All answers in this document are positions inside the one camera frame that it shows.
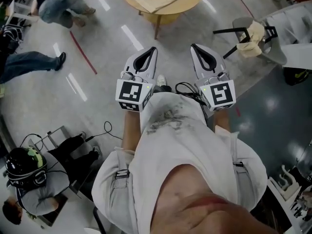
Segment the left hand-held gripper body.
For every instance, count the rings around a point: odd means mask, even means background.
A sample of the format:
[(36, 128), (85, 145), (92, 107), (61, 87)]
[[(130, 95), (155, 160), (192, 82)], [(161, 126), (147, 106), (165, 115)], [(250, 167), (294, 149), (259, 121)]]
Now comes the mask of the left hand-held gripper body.
[(142, 112), (153, 95), (156, 81), (137, 73), (121, 72), (117, 80), (116, 101), (127, 111)]

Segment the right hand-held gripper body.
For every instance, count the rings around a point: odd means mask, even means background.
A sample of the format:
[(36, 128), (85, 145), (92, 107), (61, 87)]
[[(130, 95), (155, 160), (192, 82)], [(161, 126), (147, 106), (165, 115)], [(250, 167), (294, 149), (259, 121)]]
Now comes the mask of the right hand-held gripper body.
[(228, 72), (201, 78), (195, 82), (195, 86), (211, 112), (227, 109), (236, 104), (234, 81), (230, 79)]

